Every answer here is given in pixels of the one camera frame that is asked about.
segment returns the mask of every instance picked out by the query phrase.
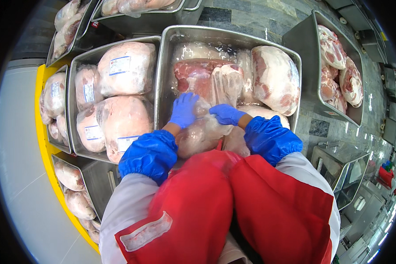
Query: yellow frame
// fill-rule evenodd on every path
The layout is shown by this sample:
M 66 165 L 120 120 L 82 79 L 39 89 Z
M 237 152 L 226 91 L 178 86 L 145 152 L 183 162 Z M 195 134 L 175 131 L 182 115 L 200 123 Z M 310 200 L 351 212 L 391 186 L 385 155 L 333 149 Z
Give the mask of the yellow frame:
M 54 173 L 53 161 L 51 160 L 51 155 L 60 152 L 60 150 L 48 142 L 47 126 L 42 123 L 40 116 L 40 106 L 38 101 L 40 99 L 41 91 L 44 89 L 47 79 L 58 69 L 59 68 L 46 68 L 45 64 L 38 67 L 37 80 L 35 82 L 35 126 L 37 128 L 38 145 L 40 147 L 42 162 L 44 163 L 48 179 L 50 180 L 50 184 L 53 187 L 57 199 L 81 236 L 83 236 L 84 239 L 91 245 L 91 247 L 95 249 L 98 254 L 100 254 L 98 245 L 91 240 L 90 236 L 88 235 L 88 231 L 83 228 L 83 226 L 79 223 L 78 218 L 69 211 L 66 203 L 64 202 L 64 195 L 62 193 L 62 189 L 60 189 L 56 174 Z

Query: white wall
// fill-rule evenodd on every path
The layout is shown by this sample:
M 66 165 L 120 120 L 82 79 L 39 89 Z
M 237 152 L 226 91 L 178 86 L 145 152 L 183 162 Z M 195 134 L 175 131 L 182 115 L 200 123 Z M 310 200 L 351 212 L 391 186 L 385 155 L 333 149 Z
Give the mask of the white wall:
M 11 219 L 38 263 L 101 263 L 56 198 L 34 117 L 37 68 L 6 71 L 0 89 L 0 186 Z

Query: gray tile floor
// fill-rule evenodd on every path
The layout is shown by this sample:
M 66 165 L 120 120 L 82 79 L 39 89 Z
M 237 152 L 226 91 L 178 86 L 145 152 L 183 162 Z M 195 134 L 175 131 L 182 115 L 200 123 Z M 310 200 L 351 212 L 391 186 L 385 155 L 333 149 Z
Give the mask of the gray tile floor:
M 324 2 L 315 0 L 204 0 L 205 8 L 199 25 L 229 29 L 254 35 L 281 44 L 282 35 L 311 14 L 320 11 L 357 46 L 349 25 L 339 21 L 339 15 Z M 389 159 L 392 146 L 380 137 L 380 124 L 386 116 L 388 99 L 381 81 L 380 66 L 361 53 L 364 79 L 364 116 L 362 126 L 300 109 L 296 134 L 304 143 L 302 153 L 311 159 L 319 142 L 342 140 L 372 153 L 372 163 L 378 169 Z

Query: white coat sleeve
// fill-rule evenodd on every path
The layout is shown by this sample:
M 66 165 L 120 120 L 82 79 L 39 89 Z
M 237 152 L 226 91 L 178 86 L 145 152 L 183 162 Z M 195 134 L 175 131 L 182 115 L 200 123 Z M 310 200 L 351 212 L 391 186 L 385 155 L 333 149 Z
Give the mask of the white coat sleeve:
M 330 194 L 334 198 L 333 190 L 326 179 L 317 172 L 301 152 L 293 152 L 282 158 L 276 165 L 279 172 L 287 174 L 300 182 L 317 187 Z M 330 240 L 332 241 L 332 261 L 339 245 L 340 234 L 340 214 L 337 208 L 336 199 L 333 200 L 332 213 L 328 221 L 330 225 Z
M 114 235 L 147 218 L 157 190 L 155 181 L 139 173 L 127 174 L 114 189 L 101 221 L 99 249 L 103 264 L 126 264 Z

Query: white label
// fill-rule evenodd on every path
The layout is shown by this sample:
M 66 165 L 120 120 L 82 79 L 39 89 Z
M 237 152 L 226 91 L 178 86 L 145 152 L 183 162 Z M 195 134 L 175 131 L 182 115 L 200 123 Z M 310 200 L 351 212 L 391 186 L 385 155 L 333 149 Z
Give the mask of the white label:
M 59 82 L 54 82 L 51 84 L 51 97 L 55 97 L 59 95 Z
M 330 115 L 338 115 L 337 113 L 331 112 L 331 111 L 325 111 L 325 112 L 328 113 L 328 114 L 330 114 Z
M 108 66 L 108 75 L 112 76 L 119 73 L 125 73 L 130 68 L 130 56 L 112 59 Z
M 86 140 L 95 140 L 103 137 L 103 133 L 98 125 L 86 126 L 84 130 Z
M 290 65 L 290 69 L 291 69 L 291 72 L 292 72 L 292 82 L 293 82 L 296 86 L 299 86 L 299 87 L 300 87 L 300 85 L 299 85 L 299 73 L 298 73 L 298 70 L 296 69 L 295 64 L 294 64 L 291 60 L 289 61 L 289 65 Z
M 119 152 L 125 152 L 132 143 L 138 139 L 140 135 L 136 136 L 124 136 L 117 138 L 117 146 L 119 147 Z
M 86 103 L 89 103 L 89 102 L 92 102 L 95 100 L 94 84 L 93 83 L 84 84 L 84 98 L 85 98 Z

